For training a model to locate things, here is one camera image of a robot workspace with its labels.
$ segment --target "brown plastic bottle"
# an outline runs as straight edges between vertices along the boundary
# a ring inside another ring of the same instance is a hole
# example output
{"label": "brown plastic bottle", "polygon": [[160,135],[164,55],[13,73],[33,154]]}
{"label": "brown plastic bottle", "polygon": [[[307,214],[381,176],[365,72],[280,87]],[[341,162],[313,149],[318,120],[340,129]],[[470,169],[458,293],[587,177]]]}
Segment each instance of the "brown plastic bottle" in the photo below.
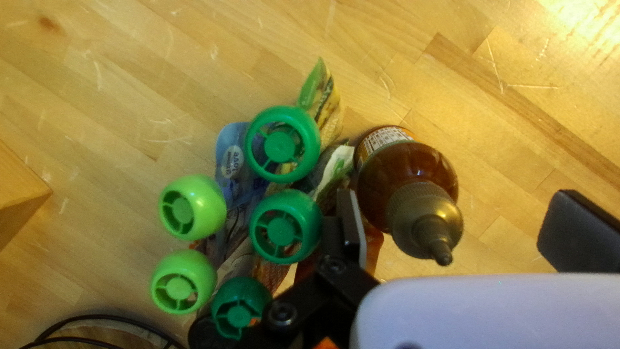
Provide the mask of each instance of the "brown plastic bottle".
{"label": "brown plastic bottle", "polygon": [[366,134],[355,150],[357,194],[368,222],[389,233],[410,256],[452,262],[463,233],[458,182],[439,151],[399,126]]}

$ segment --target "green bottle cap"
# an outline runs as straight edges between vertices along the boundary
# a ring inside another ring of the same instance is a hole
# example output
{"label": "green bottle cap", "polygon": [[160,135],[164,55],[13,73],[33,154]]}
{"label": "green bottle cap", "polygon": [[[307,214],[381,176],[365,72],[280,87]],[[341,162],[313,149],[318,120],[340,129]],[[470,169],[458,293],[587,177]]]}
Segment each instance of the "green bottle cap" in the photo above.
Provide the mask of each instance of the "green bottle cap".
{"label": "green bottle cap", "polygon": [[321,239],[319,206],[301,191],[285,189],[263,199],[250,218],[249,235],[254,249],[278,264],[308,257]]}
{"label": "green bottle cap", "polygon": [[[258,163],[253,147],[254,137],[264,138],[262,150],[266,160]],[[244,142],[250,167],[259,176],[276,183],[290,183],[304,178],[319,160],[321,136],[319,128],[302,108],[276,106],[260,112],[250,124]],[[280,163],[294,163],[289,173],[273,171]]]}
{"label": "green bottle cap", "polygon": [[173,236],[198,240],[224,226],[226,201],[213,179],[193,174],[164,188],[159,196],[159,217]]}
{"label": "green bottle cap", "polygon": [[263,309],[272,300],[269,290],[256,279],[240,276],[226,281],[211,303],[219,334],[239,340],[243,330],[260,319]]}
{"label": "green bottle cap", "polygon": [[151,298],[163,311],[188,314],[198,310],[213,294],[215,270],[196,250],[179,250],[162,259],[151,278]]}

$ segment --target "black cable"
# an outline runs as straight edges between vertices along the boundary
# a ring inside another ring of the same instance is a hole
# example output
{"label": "black cable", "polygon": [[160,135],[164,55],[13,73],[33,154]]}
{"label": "black cable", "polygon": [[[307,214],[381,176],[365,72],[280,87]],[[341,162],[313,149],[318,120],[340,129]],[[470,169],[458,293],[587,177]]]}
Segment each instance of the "black cable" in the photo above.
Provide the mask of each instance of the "black cable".
{"label": "black cable", "polygon": [[137,327],[139,327],[141,329],[145,329],[145,330],[147,330],[147,331],[149,331],[151,333],[156,334],[157,336],[163,338],[165,341],[167,341],[168,343],[171,343],[173,346],[177,347],[178,349],[185,349],[185,347],[183,345],[181,345],[177,340],[175,340],[174,338],[172,338],[168,334],[164,333],[163,331],[161,331],[159,329],[156,329],[155,327],[152,327],[150,325],[144,324],[144,323],[142,323],[140,321],[137,321],[137,320],[129,319],[127,317],[122,317],[122,316],[117,316],[117,315],[106,315],[106,314],[81,315],[81,316],[75,316],[75,317],[71,317],[71,318],[68,318],[68,319],[64,319],[62,321],[59,321],[59,322],[55,323],[54,325],[50,326],[45,331],[43,331],[34,340],[33,343],[37,343],[40,340],[46,339],[47,337],[49,337],[54,332],[58,331],[59,329],[61,329],[63,326],[65,326],[68,323],[75,322],[75,321],[80,321],[80,320],[100,320],[100,319],[124,322],[126,324],[137,326]]}
{"label": "black cable", "polygon": [[19,349],[30,349],[30,348],[38,347],[40,345],[45,345],[45,344],[54,343],[54,342],[79,342],[79,343],[96,345],[97,347],[107,348],[107,349],[123,349],[114,344],[109,344],[106,342],[101,342],[100,340],[82,338],[82,337],[54,337],[54,338],[48,338],[48,339],[43,339],[43,340],[37,340],[32,343],[26,344]]}

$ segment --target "bottle label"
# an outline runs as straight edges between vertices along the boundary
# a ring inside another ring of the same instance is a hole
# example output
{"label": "bottle label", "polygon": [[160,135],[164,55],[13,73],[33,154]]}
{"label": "bottle label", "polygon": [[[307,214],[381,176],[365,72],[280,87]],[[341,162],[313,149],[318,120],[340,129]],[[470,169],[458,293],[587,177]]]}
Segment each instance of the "bottle label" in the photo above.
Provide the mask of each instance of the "bottle label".
{"label": "bottle label", "polygon": [[368,134],[358,146],[357,168],[361,168],[372,154],[395,143],[416,142],[413,132],[399,126],[381,127]]}

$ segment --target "plastic cap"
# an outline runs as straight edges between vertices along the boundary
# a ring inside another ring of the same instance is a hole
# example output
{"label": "plastic cap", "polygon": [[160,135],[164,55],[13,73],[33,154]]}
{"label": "plastic cap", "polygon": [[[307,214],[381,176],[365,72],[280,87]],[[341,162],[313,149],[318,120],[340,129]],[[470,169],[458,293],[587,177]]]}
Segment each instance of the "plastic cap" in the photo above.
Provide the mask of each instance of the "plastic cap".
{"label": "plastic cap", "polygon": [[[258,149],[254,148],[256,137],[263,138]],[[305,177],[319,161],[321,136],[314,120],[302,108],[276,106],[254,118],[244,147],[250,167],[259,176],[275,183],[290,183]],[[296,168],[276,174],[280,163],[294,163]]]}
{"label": "plastic cap", "polygon": [[164,227],[182,240],[198,240],[217,232],[226,220],[226,201],[218,184],[203,174],[181,177],[159,196]]}
{"label": "plastic cap", "polygon": [[151,278],[151,298],[170,314],[188,314],[205,305],[217,283],[215,270],[195,250],[179,250],[162,259]]}
{"label": "plastic cap", "polygon": [[319,206],[306,194],[285,189],[263,199],[250,218],[249,235],[254,249],[278,264],[308,257],[321,238]]}
{"label": "plastic cap", "polygon": [[450,195],[428,181],[400,187],[386,208],[390,234],[406,254],[439,265],[452,263],[452,249],[463,234],[463,217]]}
{"label": "plastic cap", "polygon": [[240,276],[226,281],[211,303],[211,316],[219,334],[240,339],[243,330],[252,319],[261,317],[271,300],[269,290],[256,279]]}

